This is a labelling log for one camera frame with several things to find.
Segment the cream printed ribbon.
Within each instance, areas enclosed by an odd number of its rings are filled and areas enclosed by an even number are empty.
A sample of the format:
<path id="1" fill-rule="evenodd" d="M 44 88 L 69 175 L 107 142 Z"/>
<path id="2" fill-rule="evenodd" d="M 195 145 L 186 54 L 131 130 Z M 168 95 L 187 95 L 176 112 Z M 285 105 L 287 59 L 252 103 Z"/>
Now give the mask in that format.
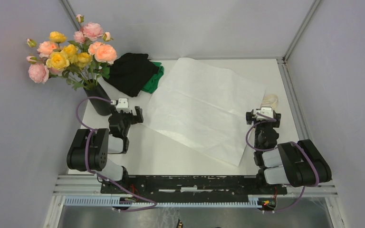
<path id="1" fill-rule="evenodd" d="M 263 97 L 261 107 L 271 107 L 276 109 L 279 104 L 279 97 L 275 94 L 266 95 Z"/>

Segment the white paper bouquet wrap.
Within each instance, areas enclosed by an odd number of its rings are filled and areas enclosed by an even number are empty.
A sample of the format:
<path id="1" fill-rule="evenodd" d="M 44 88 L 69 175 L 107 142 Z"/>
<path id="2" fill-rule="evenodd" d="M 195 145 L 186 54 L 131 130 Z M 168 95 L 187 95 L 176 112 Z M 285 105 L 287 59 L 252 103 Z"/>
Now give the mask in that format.
<path id="1" fill-rule="evenodd" d="M 237 166 L 246 147 L 246 112 L 260 107 L 265 91 L 232 70 L 183 57 L 152 94 L 144 125 Z"/>

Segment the peach rose stem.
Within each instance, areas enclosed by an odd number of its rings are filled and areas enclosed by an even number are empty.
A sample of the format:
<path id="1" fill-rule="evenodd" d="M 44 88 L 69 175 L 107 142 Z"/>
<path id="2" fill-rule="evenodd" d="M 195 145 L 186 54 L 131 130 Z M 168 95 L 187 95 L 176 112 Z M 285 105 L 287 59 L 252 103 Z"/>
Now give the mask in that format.
<path id="1" fill-rule="evenodd" d="M 52 52 L 58 49 L 58 45 L 51 41 L 44 41 L 43 43 L 37 45 L 36 41 L 28 38 L 26 43 L 30 48 L 37 47 L 37 52 L 39 53 L 39 57 L 41 58 L 49 57 Z"/>
<path id="2" fill-rule="evenodd" d="M 103 34 L 103 42 L 94 42 L 88 48 L 88 52 L 92 57 L 92 62 L 88 68 L 90 73 L 108 79 L 110 74 L 110 66 L 117 59 L 116 50 L 106 42 L 112 40 L 111 34 L 105 32 Z"/>

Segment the yellow rose stem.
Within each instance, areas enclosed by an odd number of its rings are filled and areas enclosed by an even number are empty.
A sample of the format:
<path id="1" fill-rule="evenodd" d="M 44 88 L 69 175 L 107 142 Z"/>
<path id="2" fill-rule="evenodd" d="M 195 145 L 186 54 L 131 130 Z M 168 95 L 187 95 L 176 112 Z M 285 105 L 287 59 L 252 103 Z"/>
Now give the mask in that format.
<path id="1" fill-rule="evenodd" d="M 92 64 L 92 55 L 88 52 L 88 46 L 92 41 L 86 38 L 82 31 L 74 34 L 74 39 L 63 45 L 67 37 L 58 31 L 52 31 L 49 35 L 47 56 L 44 57 L 45 65 L 49 70 L 49 78 L 62 78 L 73 89 L 84 88 L 90 83 L 91 78 L 87 72 Z"/>

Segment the pink rose stem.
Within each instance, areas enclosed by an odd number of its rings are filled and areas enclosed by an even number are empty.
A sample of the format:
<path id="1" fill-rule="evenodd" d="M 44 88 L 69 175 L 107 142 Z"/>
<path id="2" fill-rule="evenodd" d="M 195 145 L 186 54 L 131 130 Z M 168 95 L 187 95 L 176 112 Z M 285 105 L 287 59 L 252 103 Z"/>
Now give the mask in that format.
<path id="1" fill-rule="evenodd" d="M 78 44 L 83 44 L 85 41 L 95 41 L 104 35 L 104 29 L 98 23 L 88 22 L 81 25 L 79 31 L 74 33 L 74 41 Z"/>

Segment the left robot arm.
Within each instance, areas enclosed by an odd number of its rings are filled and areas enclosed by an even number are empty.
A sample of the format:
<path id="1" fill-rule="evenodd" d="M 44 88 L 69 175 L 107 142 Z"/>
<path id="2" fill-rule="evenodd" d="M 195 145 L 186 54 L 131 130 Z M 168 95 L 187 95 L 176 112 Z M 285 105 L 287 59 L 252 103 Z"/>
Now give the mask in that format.
<path id="1" fill-rule="evenodd" d="M 112 187 L 118 193 L 126 193 L 130 189 L 126 168 L 110 161 L 108 155 L 127 153 L 131 125 L 144 121 L 142 109 L 139 106 L 134 109 L 135 113 L 113 108 L 108 118 L 109 127 L 99 128 L 91 136 L 89 129 L 77 130 L 67 154 L 68 168 L 91 170 L 103 179 L 113 180 Z"/>

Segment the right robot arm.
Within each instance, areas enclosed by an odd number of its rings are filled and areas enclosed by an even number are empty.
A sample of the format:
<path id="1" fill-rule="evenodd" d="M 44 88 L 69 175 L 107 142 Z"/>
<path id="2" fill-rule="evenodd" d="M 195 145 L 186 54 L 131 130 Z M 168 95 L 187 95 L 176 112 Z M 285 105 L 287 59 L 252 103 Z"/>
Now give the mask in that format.
<path id="1" fill-rule="evenodd" d="M 275 185 L 314 187 L 332 180 L 332 171 L 310 139 L 279 143 L 281 114 L 272 107 L 246 113 L 250 129 L 246 144 L 254 150 L 254 162 L 260 168 L 255 186 L 267 194 Z"/>

